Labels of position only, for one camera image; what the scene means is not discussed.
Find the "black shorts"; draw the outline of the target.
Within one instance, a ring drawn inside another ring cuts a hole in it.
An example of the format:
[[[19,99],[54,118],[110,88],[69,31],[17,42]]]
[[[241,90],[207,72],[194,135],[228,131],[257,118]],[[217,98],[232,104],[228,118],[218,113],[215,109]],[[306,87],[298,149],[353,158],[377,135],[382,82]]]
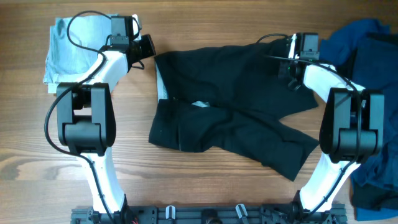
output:
[[[183,152],[216,146],[294,180],[318,141],[281,123],[317,107],[313,92],[292,91],[282,58],[286,39],[160,54],[160,99],[149,142]]]

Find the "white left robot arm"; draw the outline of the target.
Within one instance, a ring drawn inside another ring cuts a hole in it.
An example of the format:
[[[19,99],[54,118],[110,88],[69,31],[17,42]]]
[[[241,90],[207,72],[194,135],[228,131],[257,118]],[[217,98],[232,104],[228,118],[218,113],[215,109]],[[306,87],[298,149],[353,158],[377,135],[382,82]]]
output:
[[[96,51],[97,59],[79,79],[61,82],[48,114],[57,112],[58,138],[85,170],[93,197],[87,209],[72,211],[72,223],[137,223],[127,204],[112,158],[116,120],[111,92],[130,69],[155,55],[149,34],[141,35],[135,14],[111,16],[111,33]]]

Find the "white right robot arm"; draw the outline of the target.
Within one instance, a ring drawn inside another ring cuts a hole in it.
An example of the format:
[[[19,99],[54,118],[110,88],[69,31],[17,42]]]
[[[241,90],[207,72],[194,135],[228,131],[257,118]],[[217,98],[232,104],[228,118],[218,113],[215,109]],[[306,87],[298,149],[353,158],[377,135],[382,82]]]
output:
[[[305,86],[326,103],[320,128],[320,160],[297,192],[289,216],[295,220],[326,215],[345,180],[382,148],[384,95],[367,90],[319,61],[318,34],[288,37],[289,88]]]

